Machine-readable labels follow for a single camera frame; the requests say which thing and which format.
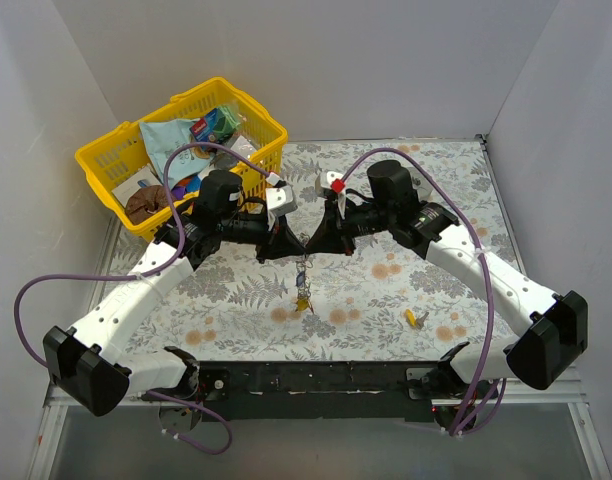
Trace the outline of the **yellow headed key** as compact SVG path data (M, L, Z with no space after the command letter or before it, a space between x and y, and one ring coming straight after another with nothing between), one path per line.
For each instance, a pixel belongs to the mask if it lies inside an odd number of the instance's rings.
M424 327L425 321L427 320L429 312L423 312L421 315L416 315L410 309L404 312L404 318L407 324L415 330L421 330Z

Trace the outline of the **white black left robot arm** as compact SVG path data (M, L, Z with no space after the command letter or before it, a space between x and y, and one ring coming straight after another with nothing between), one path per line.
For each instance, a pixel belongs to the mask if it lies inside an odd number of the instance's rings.
M304 247L285 218L296 210L292 188L271 177L259 213L243 206L243 180L215 170L199 194L181 205L178 220L159 228L135 266L136 279L122 282L69 329L52 328L43 339L51 380L93 415L112 411L127 395L156 390L179 400L199 391L199 363L177 347L129 355L133 333L165 296L195 273L222 242L253 245L259 262L300 256Z

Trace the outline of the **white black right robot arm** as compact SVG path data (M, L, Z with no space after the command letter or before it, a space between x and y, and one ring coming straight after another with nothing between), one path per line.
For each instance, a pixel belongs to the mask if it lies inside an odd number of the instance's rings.
M309 254L350 255L360 236L389 232L402 247L445 270L494 310L513 334L481 346L464 342L445 355L417 382L425 389L461 397L481 380L516 378L545 390L586 350L588 304L578 293L560 295L522 275L494 253L474 244L466 226L443 205L430 202L410 171L396 160L370 166L371 197L356 205L338 172L319 175L324 215L309 240Z

